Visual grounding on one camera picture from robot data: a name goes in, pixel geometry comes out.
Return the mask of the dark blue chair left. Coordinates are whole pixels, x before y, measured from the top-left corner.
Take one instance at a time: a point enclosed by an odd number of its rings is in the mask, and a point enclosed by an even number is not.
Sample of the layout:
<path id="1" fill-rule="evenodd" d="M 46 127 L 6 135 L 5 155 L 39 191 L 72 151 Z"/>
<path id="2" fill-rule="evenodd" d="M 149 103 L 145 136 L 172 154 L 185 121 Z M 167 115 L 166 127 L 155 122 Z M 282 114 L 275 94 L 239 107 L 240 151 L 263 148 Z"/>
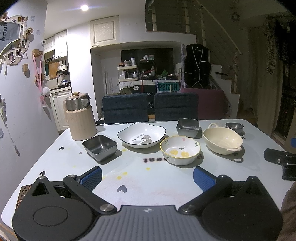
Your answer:
<path id="1" fill-rule="evenodd" d="M 102 106 L 106 124 L 149 121 L 149 102 L 146 93 L 105 96 Z"/>

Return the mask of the white storage shelf rack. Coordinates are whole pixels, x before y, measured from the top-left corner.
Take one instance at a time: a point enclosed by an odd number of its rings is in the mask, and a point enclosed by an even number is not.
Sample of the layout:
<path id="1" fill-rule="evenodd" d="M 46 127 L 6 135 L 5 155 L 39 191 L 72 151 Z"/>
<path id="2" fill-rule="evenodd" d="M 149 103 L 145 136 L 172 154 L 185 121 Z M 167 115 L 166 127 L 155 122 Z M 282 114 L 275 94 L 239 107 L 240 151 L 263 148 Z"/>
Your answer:
<path id="1" fill-rule="evenodd" d="M 139 77 L 137 65 L 118 67 L 117 72 L 119 82 L 137 81 Z"/>

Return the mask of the white black-rimmed square plate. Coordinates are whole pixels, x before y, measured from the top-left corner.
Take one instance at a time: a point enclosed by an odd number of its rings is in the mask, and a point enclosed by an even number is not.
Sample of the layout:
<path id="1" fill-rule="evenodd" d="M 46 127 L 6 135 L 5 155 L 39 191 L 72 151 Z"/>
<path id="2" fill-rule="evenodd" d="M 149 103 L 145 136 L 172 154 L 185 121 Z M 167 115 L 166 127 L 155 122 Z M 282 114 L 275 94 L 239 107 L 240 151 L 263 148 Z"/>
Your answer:
<path id="1" fill-rule="evenodd" d="M 117 136 L 129 147 L 145 149 L 159 144 L 165 134 L 166 129 L 163 126 L 134 123 L 118 132 Z"/>

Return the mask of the cream two-handled ceramic bowl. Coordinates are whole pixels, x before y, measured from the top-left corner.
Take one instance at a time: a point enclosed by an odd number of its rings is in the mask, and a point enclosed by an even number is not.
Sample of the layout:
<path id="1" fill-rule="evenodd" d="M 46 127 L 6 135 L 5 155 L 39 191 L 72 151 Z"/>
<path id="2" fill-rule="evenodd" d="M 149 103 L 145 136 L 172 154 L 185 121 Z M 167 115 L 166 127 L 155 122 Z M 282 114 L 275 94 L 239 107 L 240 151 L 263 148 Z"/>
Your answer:
<path id="1" fill-rule="evenodd" d="M 211 123 L 202 134 L 208 149 L 216 154 L 230 155 L 242 150 L 243 139 L 230 128 Z"/>

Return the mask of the steel square tray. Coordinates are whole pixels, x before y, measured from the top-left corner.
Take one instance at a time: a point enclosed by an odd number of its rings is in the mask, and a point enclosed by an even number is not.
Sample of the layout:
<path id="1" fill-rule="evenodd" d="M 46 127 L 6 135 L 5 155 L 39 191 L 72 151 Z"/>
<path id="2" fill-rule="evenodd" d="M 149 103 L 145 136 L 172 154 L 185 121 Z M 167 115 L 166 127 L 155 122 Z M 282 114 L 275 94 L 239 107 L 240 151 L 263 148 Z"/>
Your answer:
<path id="1" fill-rule="evenodd" d="M 103 162 L 117 151 L 117 142 L 104 136 L 97 135 L 82 143 L 87 154 L 97 162 Z"/>
<path id="2" fill-rule="evenodd" d="M 199 121 L 191 118 L 180 118 L 176 129 L 180 136 L 195 138 L 200 129 Z"/>

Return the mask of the white kitchen cabinet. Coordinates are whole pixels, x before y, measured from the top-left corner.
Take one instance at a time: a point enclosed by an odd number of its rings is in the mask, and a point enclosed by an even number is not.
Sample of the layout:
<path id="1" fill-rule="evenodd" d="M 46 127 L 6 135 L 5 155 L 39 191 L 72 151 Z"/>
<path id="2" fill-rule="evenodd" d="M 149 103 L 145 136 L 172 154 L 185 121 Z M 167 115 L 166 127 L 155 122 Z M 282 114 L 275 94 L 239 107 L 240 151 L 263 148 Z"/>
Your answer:
<path id="1" fill-rule="evenodd" d="M 49 95 L 54 120 L 59 132 L 69 128 L 64 114 L 63 102 L 67 97 L 71 95 L 72 91 L 70 87 L 52 90 Z"/>

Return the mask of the orange phone on table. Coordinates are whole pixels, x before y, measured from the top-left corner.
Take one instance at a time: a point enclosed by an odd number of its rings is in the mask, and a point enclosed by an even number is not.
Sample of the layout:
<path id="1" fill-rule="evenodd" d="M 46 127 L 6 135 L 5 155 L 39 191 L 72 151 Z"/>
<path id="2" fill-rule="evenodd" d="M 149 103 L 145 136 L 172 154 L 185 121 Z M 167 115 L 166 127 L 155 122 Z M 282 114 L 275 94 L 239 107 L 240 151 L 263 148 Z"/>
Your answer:
<path id="1" fill-rule="evenodd" d="M 30 190 L 32 185 L 25 185 L 22 186 L 18 195 L 18 200 L 16 203 L 16 209 L 18 209 L 20 203 L 22 202 L 22 200 L 24 199 L 25 195 L 27 194 L 27 192 Z"/>

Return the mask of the teal POIZON sign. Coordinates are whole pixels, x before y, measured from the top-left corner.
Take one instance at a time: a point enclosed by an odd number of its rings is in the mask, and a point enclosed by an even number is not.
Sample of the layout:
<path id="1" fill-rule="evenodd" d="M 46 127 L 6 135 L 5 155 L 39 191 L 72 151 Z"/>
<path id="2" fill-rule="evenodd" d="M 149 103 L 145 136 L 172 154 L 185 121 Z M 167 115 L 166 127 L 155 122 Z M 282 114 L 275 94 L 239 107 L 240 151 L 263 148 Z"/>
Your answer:
<path id="1" fill-rule="evenodd" d="M 157 80 L 157 93 L 161 92 L 180 92 L 181 83 L 178 80 Z"/>

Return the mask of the dark blue chair right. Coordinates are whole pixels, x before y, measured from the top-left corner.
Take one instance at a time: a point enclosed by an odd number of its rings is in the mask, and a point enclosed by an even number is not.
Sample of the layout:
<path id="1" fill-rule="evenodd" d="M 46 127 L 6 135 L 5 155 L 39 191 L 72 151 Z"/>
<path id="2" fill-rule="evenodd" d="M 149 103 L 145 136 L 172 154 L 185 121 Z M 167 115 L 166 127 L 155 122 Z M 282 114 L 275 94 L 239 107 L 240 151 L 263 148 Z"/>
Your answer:
<path id="1" fill-rule="evenodd" d="M 196 93 L 164 92 L 154 95 L 156 121 L 198 119 L 199 99 Z"/>

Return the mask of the wall photo decoration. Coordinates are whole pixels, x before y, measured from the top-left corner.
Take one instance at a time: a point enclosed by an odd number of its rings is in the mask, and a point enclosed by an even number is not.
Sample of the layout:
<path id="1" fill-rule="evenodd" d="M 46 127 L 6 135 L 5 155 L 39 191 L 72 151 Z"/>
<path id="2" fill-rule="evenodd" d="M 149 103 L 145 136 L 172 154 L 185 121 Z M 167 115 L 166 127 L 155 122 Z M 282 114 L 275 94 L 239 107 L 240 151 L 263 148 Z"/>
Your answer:
<path id="1" fill-rule="evenodd" d="M 29 49 L 34 29 L 29 28 L 29 17 L 1 15 L 1 66 L 16 66 Z"/>

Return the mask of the lemon pattern scalloped bowl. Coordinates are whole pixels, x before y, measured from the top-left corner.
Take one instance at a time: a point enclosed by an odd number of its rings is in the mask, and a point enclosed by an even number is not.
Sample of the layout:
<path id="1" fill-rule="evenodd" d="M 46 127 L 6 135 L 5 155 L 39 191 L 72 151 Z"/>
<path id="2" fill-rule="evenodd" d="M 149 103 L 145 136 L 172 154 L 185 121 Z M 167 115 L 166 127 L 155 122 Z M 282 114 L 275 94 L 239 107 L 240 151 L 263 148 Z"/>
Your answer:
<path id="1" fill-rule="evenodd" d="M 176 166 L 186 166 L 193 163 L 201 152 L 198 141 L 185 136 L 172 136 L 160 143 L 164 159 Z"/>

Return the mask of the black jacket on hanger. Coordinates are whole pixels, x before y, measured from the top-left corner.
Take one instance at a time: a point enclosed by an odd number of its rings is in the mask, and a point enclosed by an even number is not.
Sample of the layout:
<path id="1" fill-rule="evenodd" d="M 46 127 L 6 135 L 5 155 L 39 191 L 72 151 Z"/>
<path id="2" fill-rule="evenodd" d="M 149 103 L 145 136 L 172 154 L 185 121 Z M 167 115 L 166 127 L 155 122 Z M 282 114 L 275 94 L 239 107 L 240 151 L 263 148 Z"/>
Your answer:
<path id="1" fill-rule="evenodd" d="M 186 87 L 210 89 L 209 75 L 211 66 L 208 48 L 201 44 L 187 45 L 184 61 Z"/>

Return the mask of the maroon chair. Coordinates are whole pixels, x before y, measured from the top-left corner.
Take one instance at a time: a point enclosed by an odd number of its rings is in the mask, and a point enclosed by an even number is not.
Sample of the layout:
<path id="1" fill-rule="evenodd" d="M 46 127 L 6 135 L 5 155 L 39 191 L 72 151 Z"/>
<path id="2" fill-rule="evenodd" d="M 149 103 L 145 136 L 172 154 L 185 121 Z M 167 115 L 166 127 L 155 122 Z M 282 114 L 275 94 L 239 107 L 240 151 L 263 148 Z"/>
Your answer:
<path id="1" fill-rule="evenodd" d="M 198 118 L 200 120 L 219 120 L 229 117 L 229 105 L 223 90 L 183 88 L 181 92 L 198 95 Z"/>

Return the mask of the dark blue chair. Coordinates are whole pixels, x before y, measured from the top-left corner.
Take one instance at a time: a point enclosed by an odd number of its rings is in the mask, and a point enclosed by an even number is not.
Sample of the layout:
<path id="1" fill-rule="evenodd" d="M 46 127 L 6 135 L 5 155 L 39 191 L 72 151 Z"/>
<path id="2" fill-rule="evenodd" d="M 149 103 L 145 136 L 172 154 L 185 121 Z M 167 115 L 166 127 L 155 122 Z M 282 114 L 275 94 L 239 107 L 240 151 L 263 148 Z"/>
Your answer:
<path id="1" fill-rule="evenodd" d="M 146 93 L 105 96 L 102 106 L 106 124 L 149 121 L 149 102 Z"/>
<path id="2" fill-rule="evenodd" d="M 164 92 L 154 95 L 156 121 L 198 119 L 199 99 L 196 93 Z"/>

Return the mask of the small round steel bowl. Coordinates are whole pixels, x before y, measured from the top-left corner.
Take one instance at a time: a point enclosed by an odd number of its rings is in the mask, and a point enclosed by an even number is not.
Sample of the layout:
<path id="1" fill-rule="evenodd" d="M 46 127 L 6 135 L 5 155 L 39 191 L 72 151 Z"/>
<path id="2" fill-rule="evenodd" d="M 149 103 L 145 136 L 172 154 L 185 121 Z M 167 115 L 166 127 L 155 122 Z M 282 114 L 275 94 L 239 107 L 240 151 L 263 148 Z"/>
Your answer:
<path id="1" fill-rule="evenodd" d="M 240 123 L 226 123 L 225 126 L 233 131 L 235 131 L 237 134 L 241 134 L 243 132 L 244 125 Z"/>

